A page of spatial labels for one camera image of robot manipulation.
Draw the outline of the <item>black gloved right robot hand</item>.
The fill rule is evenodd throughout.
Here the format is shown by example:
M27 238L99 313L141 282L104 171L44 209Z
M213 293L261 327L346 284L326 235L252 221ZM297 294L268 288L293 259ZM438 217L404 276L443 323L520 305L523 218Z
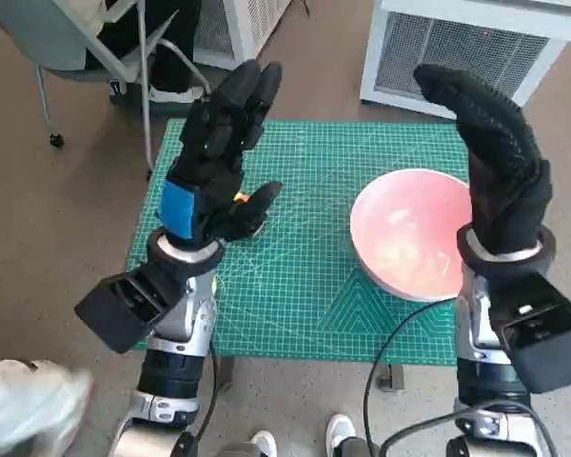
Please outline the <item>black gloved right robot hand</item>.
M551 170L522 109L465 70L420 64L414 78L426 101L456 115L481 246L494 255L534 248L552 198Z

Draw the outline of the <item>black left robot hand blue tape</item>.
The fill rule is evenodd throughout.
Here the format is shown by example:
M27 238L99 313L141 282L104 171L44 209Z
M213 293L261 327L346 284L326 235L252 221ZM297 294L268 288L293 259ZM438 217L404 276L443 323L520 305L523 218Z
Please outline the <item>black left robot hand blue tape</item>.
M194 102L159 206L161 226L173 246L197 249L216 240L250 238L266 221L282 183L267 182L246 198L239 192L244 154L263 135L282 75L281 63L261 66L250 59Z

